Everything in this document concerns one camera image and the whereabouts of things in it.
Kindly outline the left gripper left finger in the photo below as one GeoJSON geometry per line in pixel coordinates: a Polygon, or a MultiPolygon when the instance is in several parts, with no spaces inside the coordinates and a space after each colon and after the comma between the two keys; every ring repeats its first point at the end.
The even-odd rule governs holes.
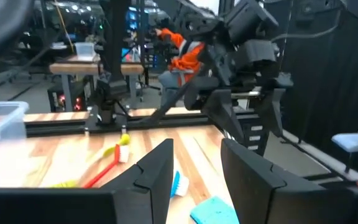
{"type": "Polygon", "coordinates": [[[173,139],[166,139],[101,188],[110,191],[102,223],[158,224],[167,220],[173,181],[173,139]]]}

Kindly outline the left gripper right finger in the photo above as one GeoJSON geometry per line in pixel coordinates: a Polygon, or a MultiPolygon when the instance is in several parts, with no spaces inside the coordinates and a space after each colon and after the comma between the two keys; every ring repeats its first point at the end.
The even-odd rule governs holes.
{"type": "Polygon", "coordinates": [[[272,211],[283,208],[273,205],[275,191],[287,186],[288,171],[246,149],[234,140],[221,142],[224,178],[240,223],[290,223],[281,212],[273,220],[272,211]]]}

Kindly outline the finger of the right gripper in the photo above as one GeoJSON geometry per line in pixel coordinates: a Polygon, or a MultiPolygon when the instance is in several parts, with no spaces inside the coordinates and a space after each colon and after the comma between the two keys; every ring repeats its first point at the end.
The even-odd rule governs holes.
{"type": "Polygon", "coordinates": [[[184,104],[187,110],[200,110],[237,142],[244,144],[244,133],[234,112],[231,90],[214,77],[194,77],[187,83],[184,104]]]}
{"type": "Polygon", "coordinates": [[[276,137],[283,135],[281,99],[286,90],[293,87],[293,82],[269,81],[260,90],[259,103],[255,110],[264,128],[276,137]]]}

